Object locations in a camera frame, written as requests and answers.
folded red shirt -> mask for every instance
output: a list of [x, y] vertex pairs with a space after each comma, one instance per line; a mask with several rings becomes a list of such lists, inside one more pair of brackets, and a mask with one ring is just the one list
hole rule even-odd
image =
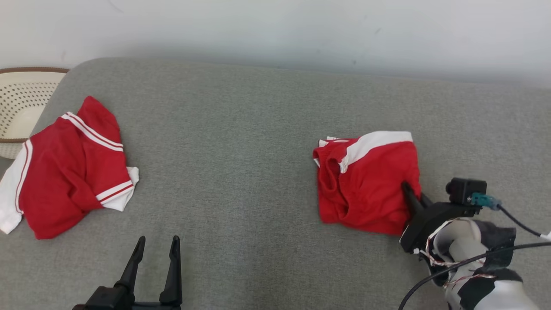
[[314, 150], [320, 217], [324, 223], [401, 235], [409, 211], [401, 184], [421, 195], [417, 150], [407, 131], [359, 138], [327, 137]]
[[11, 232], [25, 215], [37, 239], [53, 238], [89, 211], [123, 211], [138, 181], [126, 167], [115, 116], [87, 97], [31, 136], [0, 181], [0, 229]]

perforated basket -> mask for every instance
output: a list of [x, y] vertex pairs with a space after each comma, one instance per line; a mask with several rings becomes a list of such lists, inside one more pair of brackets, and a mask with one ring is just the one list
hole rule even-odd
[[67, 72], [44, 67], [0, 70], [0, 156], [17, 156]]

teal connector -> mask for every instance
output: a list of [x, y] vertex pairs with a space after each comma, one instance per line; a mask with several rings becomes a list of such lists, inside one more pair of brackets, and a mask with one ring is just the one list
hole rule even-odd
[[471, 205], [488, 207], [494, 211], [499, 210], [498, 205], [501, 205], [501, 200], [492, 197], [490, 195], [484, 195], [481, 193], [473, 193], [471, 195]]

white stripe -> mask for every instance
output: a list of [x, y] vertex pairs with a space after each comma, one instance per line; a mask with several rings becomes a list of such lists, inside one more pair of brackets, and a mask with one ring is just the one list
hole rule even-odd
[[348, 165], [362, 159], [370, 150], [398, 142], [413, 142], [409, 131], [375, 131], [361, 136], [355, 143], [346, 148], [346, 155], [339, 163], [341, 173], [345, 173]]
[[19, 181], [17, 192], [15, 193], [15, 207], [17, 208], [17, 211], [23, 213], [21, 209], [19, 208], [19, 194], [21, 194], [21, 188], [23, 187], [23, 184], [25, 184], [25, 179], [27, 177], [27, 172], [29, 171], [29, 166], [31, 164], [31, 158], [33, 157], [33, 144], [31, 143], [31, 140], [28, 139], [25, 141], [23, 145], [23, 150], [25, 150], [25, 145], [27, 146], [26, 151], [26, 165], [23, 166], [23, 173], [21, 174], [21, 180]]
[[127, 187], [127, 186], [130, 186], [130, 185], [132, 185], [132, 181], [131, 181], [131, 180], [126, 181], [126, 182], [124, 182], [124, 183], [122, 183], [122, 184], [119, 184], [119, 185], [117, 185], [117, 186], [115, 186], [115, 187], [112, 187], [112, 188], [110, 188], [110, 189], [108, 189], [108, 190], [106, 190], [106, 191], [104, 191], [104, 192], [101, 192], [100, 194], [98, 194], [98, 195], [96, 196], [96, 199], [97, 199], [98, 201], [101, 201], [103, 198], [106, 198], [106, 197], [108, 197], [109, 195], [113, 195], [114, 193], [116, 193], [116, 192], [120, 191], [121, 189], [123, 189], [123, 188], [125, 188], [125, 187]]
[[25, 160], [29, 164], [27, 148], [21, 143], [21, 151], [12, 165], [4, 173], [0, 180], [0, 230], [8, 234], [21, 222], [21, 213], [18, 209], [18, 186], [22, 186], [21, 176], [25, 177]]
[[101, 202], [101, 205], [104, 208], [113, 209], [117, 211], [124, 211], [126, 204], [134, 195], [134, 187], [125, 189], [124, 191], [118, 193], [115, 196], [109, 197], [106, 200]]
[[90, 140], [96, 142], [97, 144], [99, 145], [103, 145], [105, 146], [106, 148], [110, 148], [114, 151], [119, 151], [119, 152], [122, 152], [122, 147], [116, 147], [116, 146], [112, 146], [110, 144], [107, 144], [105, 143], [104, 141], [98, 139], [96, 136], [92, 135], [92, 133], [90, 131], [88, 131], [86, 128], [84, 128], [76, 119], [68, 116], [67, 114], [64, 114], [61, 116], [62, 119], [66, 119], [68, 121], [70, 121], [71, 123], [73, 123], [73, 125], [80, 129], [80, 131], [82, 131], [83, 134], [86, 135], [86, 137], [90, 138]]
[[106, 138], [106, 137], [100, 135], [99, 133], [97, 133], [92, 127], [86, 125], [86, 123], [85, 123], [80, 117], [76, 116], [75, 114], [73, 114], [73, 113], [71, 113], [71, 112], [67, 112], [67, 114], [69, 114], [70, 116], [72, 116], [72, 117], [76, 118], [77, 120], [79, 120], [79, 121], [83, 124], [83, 126], [84, 126], [88, 131], [90, 131], [91, 133], [95, 134], [97, 137], [99, 137], [99, 139], [101, 139], [101, 140], [103, 140], [103, 141], [105, 141], [105, 142], [107, 142], [107, 143], [110, 143], [110, 144], [112, 144], [112, 145], [114, 145], [114, 146], [123, 147], [123, 145], [122, 145], [121, 143], [116, 143], [116, 142], [114, 142], [114, 141], [111, 141], [111, 140], [109, 140], [108, 138]]
[[326, 146], [326, 145], [329, 144], [328, 141], [331, 141], [331, 143], [335, 143], [335, 142], [343, 143], [343, 142], [348, 142], [348, 141], [350, 141], [350, 140], [339, 139], [339, 138], [334, 138], [334, 137], [329, 137], [329, 136], [327, 136], [327, 139], [326, 139], [326, 140], [318, 140], [318, 141], [317, 141], [317, 145], [318, 145], [318, 147], [324, 147], [324, 146]]

gray fabric surface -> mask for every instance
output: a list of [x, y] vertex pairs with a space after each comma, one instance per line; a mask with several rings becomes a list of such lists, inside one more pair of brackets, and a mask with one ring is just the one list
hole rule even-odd
[[[398, 238], [323, 225], [319, 138], [408, 130], [421, 182], [446, 200], [454, 176], [484, 179], [529, 226], [551, 222], [551, 92], [269, 68], [99, 59], [71, 70], [35, 128], [93, 95], [117, 117], [141, 180], [124, 212], [92, 212], [53, 240], [23, 221], [0, 236], [2, 309], [70, 309], [118, 280], [138, 237], [138, 300], [158, 299], [174, 234], [182, 238], [183, 309], [395, 309], [426, 276]], [[479, 218], [512, 226], [502, 214]], [[537, 242], [519, 231], [517, 243]], [[551, 250], [512, 268], [542, 309]], [[447, 309], [426, 285], [408, 309]]]

